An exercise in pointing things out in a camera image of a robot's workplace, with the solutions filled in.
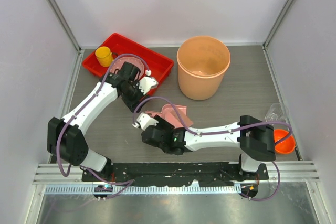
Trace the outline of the pink dustpan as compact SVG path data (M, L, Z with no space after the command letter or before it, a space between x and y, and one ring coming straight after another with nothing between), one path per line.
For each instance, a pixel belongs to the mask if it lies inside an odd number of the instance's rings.
M184 113L187 113L187 107L186 106L182 106L182 105L175 105L175 107L179 110L179 111L184 111ZM164 106L162 106L162 109L160 112L155 112L155 111L145 111L146 114L148 114L151 117L155 117L156 115L158 115L159 117L163 118L166 120L166 115L168 112L173 111L173 107L170 104L166 104Z

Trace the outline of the orange plastic bucket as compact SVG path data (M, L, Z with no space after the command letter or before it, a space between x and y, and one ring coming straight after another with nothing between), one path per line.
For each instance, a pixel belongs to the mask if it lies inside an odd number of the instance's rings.
M206 100L218 90L230 65L227 46L210 36L192 37L177 51L178 81L182 93L192 100Z

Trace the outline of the pink hand brush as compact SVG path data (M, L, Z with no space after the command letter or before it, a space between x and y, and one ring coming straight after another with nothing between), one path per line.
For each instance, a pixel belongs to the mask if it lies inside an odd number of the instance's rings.
M175 128L183 127L184 125L186 127L190 127L194 124L193 121L184 113L184 111L179 111L179 115L180 117L173 110L167 113L166 120Z

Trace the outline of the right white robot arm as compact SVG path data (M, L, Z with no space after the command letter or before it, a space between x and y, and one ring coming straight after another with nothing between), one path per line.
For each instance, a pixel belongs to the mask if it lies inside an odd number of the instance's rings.
M239 148L237 173L242 179L255 175L263 162L276 160L274 128L252 116L244 115L240 121L210 128L175 128L159 116L141 113L136 119L142 130L142 142L171 155L205 148Z

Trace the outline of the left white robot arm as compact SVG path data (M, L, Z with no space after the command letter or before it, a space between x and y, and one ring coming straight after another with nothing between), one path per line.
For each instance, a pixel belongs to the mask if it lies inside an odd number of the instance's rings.
M113 173L111 159L91 150L85 134L97 116L117 98L134 112L149 92L157 87L151 71L140 76L140 69L124 62L120 69L106 72L91 93L72 111L61 119L53 117L48 122L47 151L56 157L60 171L67 177L69 171L62 167L62 161L70 166L80 166L93 172L98 180L110 180Z

